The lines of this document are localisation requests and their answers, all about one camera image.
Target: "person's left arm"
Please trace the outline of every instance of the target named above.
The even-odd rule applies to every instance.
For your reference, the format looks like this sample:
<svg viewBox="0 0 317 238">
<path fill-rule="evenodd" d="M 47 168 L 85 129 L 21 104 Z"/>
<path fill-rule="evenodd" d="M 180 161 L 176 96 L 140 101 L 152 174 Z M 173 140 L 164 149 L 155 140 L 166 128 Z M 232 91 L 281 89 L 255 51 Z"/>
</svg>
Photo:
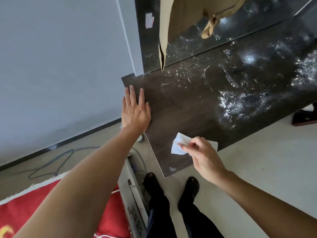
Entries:
<svg viewBox="0 0 317 238">
<path fill-rule="evenodd" d="M 133 86 L 122 100 L 123 129 L 77 164 L 48 194 L 15 238 L 92 238 L 124 161 L 151 120 L 149 104 Z"/>
</svg>

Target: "tile floor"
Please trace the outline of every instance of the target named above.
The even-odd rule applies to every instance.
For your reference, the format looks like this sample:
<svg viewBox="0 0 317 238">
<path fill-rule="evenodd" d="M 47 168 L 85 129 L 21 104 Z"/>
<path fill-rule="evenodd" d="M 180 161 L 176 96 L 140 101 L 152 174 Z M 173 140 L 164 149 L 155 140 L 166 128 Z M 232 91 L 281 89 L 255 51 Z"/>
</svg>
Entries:
<svg viewBox="0 0 317 238">
<path fill-rule="evenodd" d="M 286 117 L 265 129 L 221 150 L 219 156 L 226 167 L 264 191 L 285 200 L 295 207 L 317 217 L 317 124 L 293 127 Z M 69 149 L 100 146 L 115 136 L 120 124 L 96 132 L 34 159 L 0 172 L 0 200 L 40 183 L 50 176 L 29 180 L 23 170 L 46 164 Z M 141 153 L 148 171 L 154 172 L 170 201 L 170 213 L 178 237 L 187 232 L 177 202 L 189 176 L 200 182 L 195 205 L 219 228 L 224 237 L 267 237 L 256 223 L 230 197 L 204 180 L 193 166 L 164 179 L 147 140 L 134 147 Z M 74 167 L 92 150 L 73 154 L 60 172 Z M 41 170 L 38 174 L 53 172 L 66 156 Z"/>
</svg>

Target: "leg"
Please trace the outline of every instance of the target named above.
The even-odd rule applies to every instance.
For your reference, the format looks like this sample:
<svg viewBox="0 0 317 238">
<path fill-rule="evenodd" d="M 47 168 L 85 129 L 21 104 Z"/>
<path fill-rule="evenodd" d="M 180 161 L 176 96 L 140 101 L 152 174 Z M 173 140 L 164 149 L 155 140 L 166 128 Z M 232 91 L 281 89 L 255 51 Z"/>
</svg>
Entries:
<svg viewBox="0 0 317 238">
<path fill-rule="evenodd" d="M 143 185 L 151 196 L 146 237 L 176 238 L 175 228 L 170 216 L 170 203 L 166 196 L 164 196 L 164 192 L 155 175 L 148 173 L 144 178 Z"/>
<path fill-rule="evenodd" d="M 182 213 L 189 238 L 206 236 L 223 238 L 215 224 L 193 204 L 198 191 L 198 180 L 189 177 L 178 202 L 178 210 Z"/>
</svg>

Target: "wooden board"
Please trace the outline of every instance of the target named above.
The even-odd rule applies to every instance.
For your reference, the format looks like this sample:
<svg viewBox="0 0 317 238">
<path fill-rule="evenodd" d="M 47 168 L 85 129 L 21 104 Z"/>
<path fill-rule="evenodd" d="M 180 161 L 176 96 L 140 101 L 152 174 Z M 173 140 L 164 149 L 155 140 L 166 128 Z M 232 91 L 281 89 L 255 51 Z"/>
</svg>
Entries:
<svg viewBox="0 0 317 238">
<path fill-rule="evenodd" d="M 292 20 L 163 72 L 123 77 L 126 87 L 145 90 L 152 109 L 146 136 L 164 177 L 192 164 L 189 155 L 171 154 L 178 132 L 217 141 L 220 150 L 315 102 L 316 47 L 302 23 Z"/>
</svg>

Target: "cardboard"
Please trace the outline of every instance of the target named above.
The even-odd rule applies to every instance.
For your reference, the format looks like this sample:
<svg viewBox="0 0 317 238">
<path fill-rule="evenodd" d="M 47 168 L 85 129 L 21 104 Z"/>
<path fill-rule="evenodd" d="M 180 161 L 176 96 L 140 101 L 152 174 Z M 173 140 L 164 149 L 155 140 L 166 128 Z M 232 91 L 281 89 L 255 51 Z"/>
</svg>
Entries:
<svg viewBox="0 0 317 238">
<path fill-rule="evenodd" d="M 161 0 L 159 29 L 159 59 L 163 71 L 166 48 L 170 41 L 179 37 L 182 31 L 196 24 L 204 17 L 208 24 L 202 32 L 202 38 L 212 35 L 213 28 L 220 18 L 234 14 L 245 0 Z"/>
</svg>

